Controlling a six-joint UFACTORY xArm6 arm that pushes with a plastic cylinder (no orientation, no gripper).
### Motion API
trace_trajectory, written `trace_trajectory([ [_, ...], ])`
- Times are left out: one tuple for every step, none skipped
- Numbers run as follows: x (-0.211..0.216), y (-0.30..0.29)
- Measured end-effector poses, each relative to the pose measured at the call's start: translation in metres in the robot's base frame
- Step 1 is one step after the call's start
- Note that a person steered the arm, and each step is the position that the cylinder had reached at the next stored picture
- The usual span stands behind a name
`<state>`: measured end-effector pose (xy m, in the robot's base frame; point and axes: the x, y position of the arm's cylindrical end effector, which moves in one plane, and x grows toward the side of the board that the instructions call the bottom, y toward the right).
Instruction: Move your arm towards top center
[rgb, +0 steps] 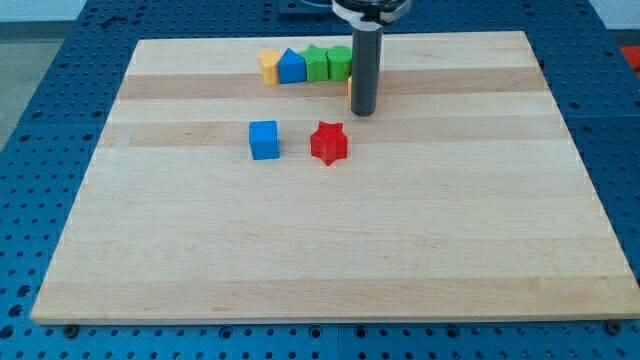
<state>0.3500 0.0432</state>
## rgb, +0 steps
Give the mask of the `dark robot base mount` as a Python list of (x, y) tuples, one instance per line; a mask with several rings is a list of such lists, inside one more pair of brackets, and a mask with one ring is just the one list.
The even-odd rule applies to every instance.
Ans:
[(278, 17), (283, 20), (323, 19), (331, 16), (331, 0), (278, 0)]

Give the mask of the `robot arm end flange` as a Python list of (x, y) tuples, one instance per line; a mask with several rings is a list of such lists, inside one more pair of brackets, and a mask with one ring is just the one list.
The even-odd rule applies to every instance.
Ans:
[(331, 10), (352, 26), (390, 25), (405, 16), (412, 0), (332, 0)]

